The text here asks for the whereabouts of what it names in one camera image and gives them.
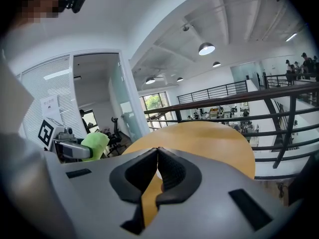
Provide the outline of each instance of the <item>round table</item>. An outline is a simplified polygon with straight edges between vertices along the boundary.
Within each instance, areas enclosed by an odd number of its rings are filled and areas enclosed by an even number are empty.
[[[255,156],[248,141],[235,129],[207,121],[190,121],[163,127],[134,142],[123,154],[146,148],[171,148],[227,163],[255,177]],[[157,175],[142,195],[145,225],[157,213],[155,198],[161,193]]]

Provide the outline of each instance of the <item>black chair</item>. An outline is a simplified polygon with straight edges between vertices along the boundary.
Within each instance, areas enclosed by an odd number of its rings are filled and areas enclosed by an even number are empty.
[[[114,123],[114,134],[108,134],[108,137],[110,139],[108,146],[110,146],[110,152],[108,153],[109,155],[115,150],[118,153],[118,156],[121,155],[118,151],[118,148],[125,147],[126,145],[121,145],[118,144],[119,142],[122,141],[122,137],[120,135],[120,131],[118,129],[118,118],[111,118],[111,121]]]

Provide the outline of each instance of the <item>window blind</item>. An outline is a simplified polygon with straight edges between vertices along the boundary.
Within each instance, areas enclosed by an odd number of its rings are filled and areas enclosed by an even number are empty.
[[[34,97],[27,111],[23,127],[26,137],[44,147],[38,138],[43,121],[40,99],[57,94],[62,121],[71,127],[75,137],[81,138],[82,132],[76,119],[70,89],[70,56],[63,56],[41,63],[22,73],[21,83]]]

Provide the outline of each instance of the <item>fluorescent light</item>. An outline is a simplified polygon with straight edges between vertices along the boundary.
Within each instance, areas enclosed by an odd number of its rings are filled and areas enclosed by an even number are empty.
[[[215,46],[212,45],[210,42],[205,42],[200,45],[198,49],[198,54],[201,56],[207,55],[209,53],[212,53],[215,50]]]
[[[49,74],[47,76],[44,76],[43,78],[47,81],[47,80],[50,80],[52,78],[68,74],[69,72],[70,72],[70,69],[66,69],[66,70],[62,70],[62,71],[59,71],[59,72],[56,72],[56,73],[53,73],[53,74]]]
[[[290,41],[291,39],[293,39],[296,35],[297,35],[297,33],[294,33],[292,36],[290,36],[290,37],[286,40],[286,42],[288,42],[288,41]]]
[[[153,78],[153,77],[148,77],[147,79],[146,79],[146,84],[152,84],[152,83],[154,83],[155,82],[155,79]]]

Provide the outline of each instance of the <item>white paper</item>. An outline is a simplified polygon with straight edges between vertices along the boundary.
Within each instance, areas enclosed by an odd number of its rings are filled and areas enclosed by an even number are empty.
[[[58,95],[52,95],[40,99],[43,118],[52,118],[63,124],[60,107],[58,104]]]

